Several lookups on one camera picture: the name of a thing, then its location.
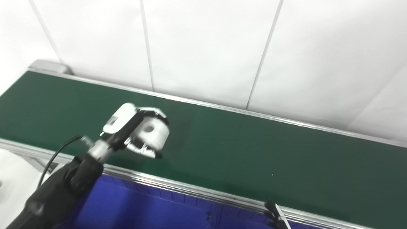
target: white wall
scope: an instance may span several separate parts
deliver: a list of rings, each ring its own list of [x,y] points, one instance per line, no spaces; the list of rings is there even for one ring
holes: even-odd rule
[[[278,4],[1,1],[0,92],[50,59],[89,78],[407,142],[407,3],[284,0],[268,43]]]

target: robotic arm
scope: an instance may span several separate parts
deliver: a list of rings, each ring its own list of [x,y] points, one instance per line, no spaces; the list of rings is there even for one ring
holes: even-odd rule
[[[103,127],[101,137],[85,153],[53,173],[26,201],[7,229],[50,229],[60,224],[79,199],[92,189],[110,155],[125,148],[161,158],[168,120],[158,108],[123,104]]]

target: white floor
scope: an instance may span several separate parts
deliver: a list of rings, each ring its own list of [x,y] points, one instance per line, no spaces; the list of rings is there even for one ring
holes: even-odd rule
[[[40,176],[24,159],[0,149],[0,229],[6,228],[21,212]]]

